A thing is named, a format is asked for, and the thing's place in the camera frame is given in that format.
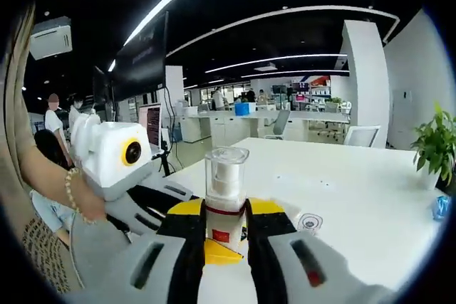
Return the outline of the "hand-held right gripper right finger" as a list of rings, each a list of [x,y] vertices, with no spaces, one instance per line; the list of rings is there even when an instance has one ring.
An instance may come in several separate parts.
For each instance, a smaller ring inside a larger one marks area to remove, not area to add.
[[[259,303],[351,303],[356,278],[342,255],[297,231],[273,201],[245,204],[248,262]]]

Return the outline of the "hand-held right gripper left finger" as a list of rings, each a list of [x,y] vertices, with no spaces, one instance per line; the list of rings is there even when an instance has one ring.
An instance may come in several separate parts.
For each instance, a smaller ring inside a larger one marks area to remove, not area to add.
[[[204,267],[204,199],[172,207],[154,234],[115,260],[114,303],[196,303]]]

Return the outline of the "person's left hand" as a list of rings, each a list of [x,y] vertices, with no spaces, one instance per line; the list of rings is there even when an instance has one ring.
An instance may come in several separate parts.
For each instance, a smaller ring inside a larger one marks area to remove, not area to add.
[[[83,175],[78,174],[72,181],[72,194],[81,214],[89,221],[106,220],[105,202],[88,185]]]

